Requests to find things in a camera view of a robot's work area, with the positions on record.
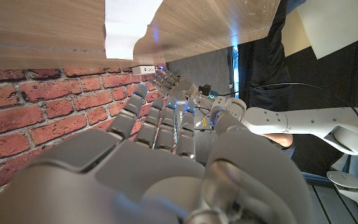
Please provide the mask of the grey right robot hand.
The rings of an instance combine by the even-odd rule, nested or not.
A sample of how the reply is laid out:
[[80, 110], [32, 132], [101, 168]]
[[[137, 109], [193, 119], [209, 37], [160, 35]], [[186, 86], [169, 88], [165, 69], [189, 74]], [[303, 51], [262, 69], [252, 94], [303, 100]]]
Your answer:
[[307, 183], [245, 126], [237, 98], [157, 99], [130, 140], [139, 86], [105, 131], [39, 155], [0, 195], [0, 223], [312, 223]]

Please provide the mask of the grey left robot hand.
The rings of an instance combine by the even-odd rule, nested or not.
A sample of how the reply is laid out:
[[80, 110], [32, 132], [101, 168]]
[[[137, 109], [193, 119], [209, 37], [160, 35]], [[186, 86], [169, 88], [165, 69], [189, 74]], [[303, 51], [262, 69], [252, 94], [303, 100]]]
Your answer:
[[191, 81], [176, 76], [171, 71], [157, 69], [149, 79], [151, 83], [164, 97], [174, 97], [179, 105], [186, 101], [194, 100], [199, 90]]

